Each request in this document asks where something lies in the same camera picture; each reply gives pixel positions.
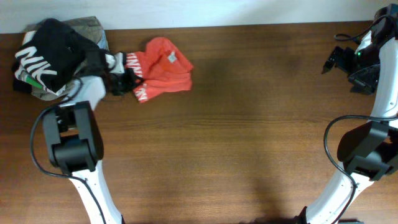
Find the red orange t-shirt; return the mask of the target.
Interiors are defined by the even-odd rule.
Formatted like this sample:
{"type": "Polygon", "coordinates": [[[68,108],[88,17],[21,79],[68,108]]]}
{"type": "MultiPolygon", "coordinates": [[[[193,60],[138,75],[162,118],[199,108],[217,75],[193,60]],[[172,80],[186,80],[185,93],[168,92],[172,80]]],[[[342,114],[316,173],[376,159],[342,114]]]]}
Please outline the red orange t-shirt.
{"type": "Polygon", "coordinates": [[[132,89],[139,103],[163,93],[189,91],[192,88],[193,65],[165,37],[150,40],[143,52],[128,53],[125,67],[143,79],[132,89]]]}

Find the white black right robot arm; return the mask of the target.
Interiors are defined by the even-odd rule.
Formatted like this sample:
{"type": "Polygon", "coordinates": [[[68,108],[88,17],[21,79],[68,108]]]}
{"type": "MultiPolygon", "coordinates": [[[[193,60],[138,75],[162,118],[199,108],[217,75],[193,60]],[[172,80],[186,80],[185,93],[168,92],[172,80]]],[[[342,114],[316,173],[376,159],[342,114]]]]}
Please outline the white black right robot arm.
{"type": "Polygon", "coordinates": [[[323,147],[336,172],[316,201],[304,207],[293,223],[342,223],[343,214],[363,190],[397,172],[397,5],[378,10],[362,33],[336,34],[334,38],[354,41],[358,48],[335,47],[322,72],[339,68],[355,90],[376,97],[369,116],[340,116],[326,127],[323,147]],[[343,135],[334,160],[328,134],[344,119],[363,119],[365,123],[343,135]]]}

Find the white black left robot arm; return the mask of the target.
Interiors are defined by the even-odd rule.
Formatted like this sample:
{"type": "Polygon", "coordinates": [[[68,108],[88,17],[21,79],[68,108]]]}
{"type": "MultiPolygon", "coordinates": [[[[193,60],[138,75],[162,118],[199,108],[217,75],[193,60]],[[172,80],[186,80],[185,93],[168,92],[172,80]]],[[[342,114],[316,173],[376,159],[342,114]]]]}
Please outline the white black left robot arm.
{"type": "Polygon", "coordinates": [[[133,54],[91,50],[76,69],[68,95],[35,120],[43,125],[49,161],[60,173],[47,171],[38,162],[35,166],[46,175],[72,182],[91,223],[124,223],[104,178],[104,145],[94,110],[107,91],[122,95],[142,82],[141,66],[133,54]]]}

